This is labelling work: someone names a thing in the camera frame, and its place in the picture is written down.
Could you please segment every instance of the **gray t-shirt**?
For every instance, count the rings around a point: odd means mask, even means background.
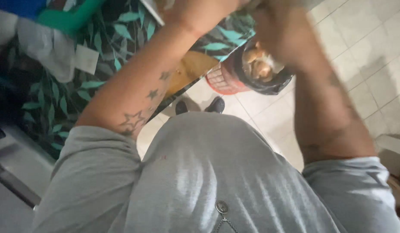
[[[400,233],[388,171],[377,157],[321,161],[303,173],[243,120],[186,113],[135,142],[73,128],[33,232]],[[224,201],[224,215],[215,207]]]

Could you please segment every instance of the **shoe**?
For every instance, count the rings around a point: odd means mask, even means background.
[[[187,105],[184,101],[180,100],[176,104],[176,115],[180,115],[186,112],[188,112]]]
[[[213,102],[204,111],[205,112],[217,112],[222,114],[224,111],[224,100],[221,97],[216,97]]]

